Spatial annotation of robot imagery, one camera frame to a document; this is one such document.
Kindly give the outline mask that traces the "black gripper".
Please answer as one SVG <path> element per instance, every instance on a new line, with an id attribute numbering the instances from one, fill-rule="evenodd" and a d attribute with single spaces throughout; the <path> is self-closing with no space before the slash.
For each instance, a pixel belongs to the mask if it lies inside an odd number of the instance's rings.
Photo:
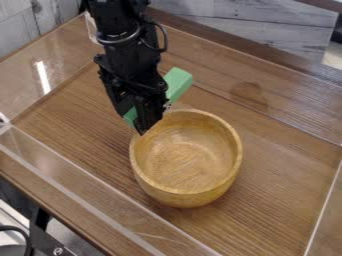
<path id="1" fill-rule="evenodd" d="M 135 129 L 143 135 L 163 118 L 167 84 L 158 71 L 160 54 L 155 29 L 132 33 L 96 32 L 104 53 L 94 58 L 116 113 L 123 116 L 135 106 Z"/>

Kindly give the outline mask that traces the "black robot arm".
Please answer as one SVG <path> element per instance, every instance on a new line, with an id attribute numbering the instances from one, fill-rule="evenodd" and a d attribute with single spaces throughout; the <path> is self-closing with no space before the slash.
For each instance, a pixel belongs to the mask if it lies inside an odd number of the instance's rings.
<path id="1" fill-rule="evenodd" d="M 162 120 L 168 102 L 168 84 L 158 71 L 166 38 L 159 47 L 163 26 L 144 14 L 150 0 L 86 0 L 96 25 L 96 41 L 104 53 L 94 57 L 99 78 L 120 117 L 132 110 L 132 126 L 143 135 Z"/>

